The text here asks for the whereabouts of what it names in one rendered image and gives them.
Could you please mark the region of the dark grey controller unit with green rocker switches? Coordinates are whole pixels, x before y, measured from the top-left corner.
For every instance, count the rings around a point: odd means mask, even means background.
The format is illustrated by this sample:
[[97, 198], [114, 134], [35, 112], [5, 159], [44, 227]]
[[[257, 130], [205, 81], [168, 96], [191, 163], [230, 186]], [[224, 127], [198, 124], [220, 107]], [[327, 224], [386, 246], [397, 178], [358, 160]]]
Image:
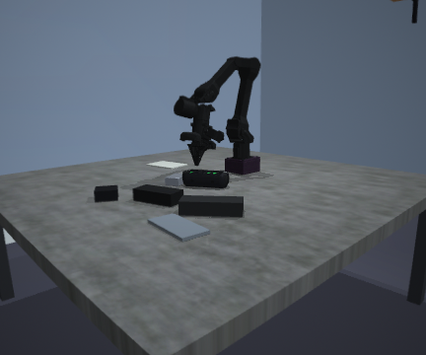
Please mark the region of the dark grey controller unit with green rocker switches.
[[187, 170], [182, 172], [185, 186], [224, 188], [229, 183], [229, 173], [225, 171]]

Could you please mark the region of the white flat panel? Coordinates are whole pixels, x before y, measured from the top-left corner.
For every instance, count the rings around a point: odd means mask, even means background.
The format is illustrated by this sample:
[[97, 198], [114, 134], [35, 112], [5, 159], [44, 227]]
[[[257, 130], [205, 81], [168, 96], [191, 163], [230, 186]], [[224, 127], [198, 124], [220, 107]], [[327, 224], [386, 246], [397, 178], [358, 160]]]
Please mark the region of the white flat panel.
[[152, 167], [159, 167], [159, 168], [166, 168], [166, 169], [175, 169], [183, 166], [187, 166], [187, 164], [181, 164], [181, 163], [173, 163], [173, 162], [156, 162], [151, 164], [146, 164], [146, 166], [152, 166]]

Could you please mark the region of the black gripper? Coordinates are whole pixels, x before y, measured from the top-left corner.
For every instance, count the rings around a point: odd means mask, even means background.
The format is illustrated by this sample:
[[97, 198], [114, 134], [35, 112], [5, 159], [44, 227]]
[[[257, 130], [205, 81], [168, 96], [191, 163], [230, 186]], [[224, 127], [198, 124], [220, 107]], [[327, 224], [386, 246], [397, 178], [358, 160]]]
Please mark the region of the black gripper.
[[[206, 123], [207, 122], [207, 123]], [[208, 149], [216, 149], [215, 142], [209, 140], [210, 137], [207, 135], [202, 135], [202, 129], [204, 126], [209, 125], [209, 121], [206, 120], [200, 120], [195, 119], [193, 122], [190, 123], [190, 126], [192, 126], [192, 132], [183, 132], [180, 135], [181, 141], [185, 140], [191, 140], [191, 144], [187, 144], [189, 151], [191, 153], [193, 162], [195, 166], [199, 166], [199, 163], [201, 161], [201, 158], [204, 154], [204, 152]]]

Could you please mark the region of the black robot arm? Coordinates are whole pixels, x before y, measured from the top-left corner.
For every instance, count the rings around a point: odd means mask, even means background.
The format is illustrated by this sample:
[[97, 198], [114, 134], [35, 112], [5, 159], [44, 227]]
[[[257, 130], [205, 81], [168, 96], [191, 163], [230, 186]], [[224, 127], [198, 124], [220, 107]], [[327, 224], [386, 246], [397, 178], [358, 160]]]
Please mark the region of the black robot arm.
[[[210, 111], [215, 111], [216, 109], [212, 105], [203, 103], [214, 102], [221, 87], [236, 70], [239, 70], [241, 83], [235, 114], [232, 119], [227, 120], [226, 133], [230, 143], [234, 144], [234, 157], [231, 157], [231, 159], [253, 158], [249, 152], [249, 143], [253, 143], [254, 137], [249, 132], [247, 115], [253, 81], [259, 74], [259, 68], [260, 62], [256, 57], [229, 57], [216, 74], [208, 82], [198, 87], [190, 98], [179, 96], [174, 105], [174, 113], [179, 116], [193, 118], [193, 120], [209, 121]], [[218, 143], [224, 140], [224, 132], [213, 129], [211, 125], [210, 127], [204, 126], [201, 134], [207, 135], [210, 137], [209, 140], [213, 139]]]

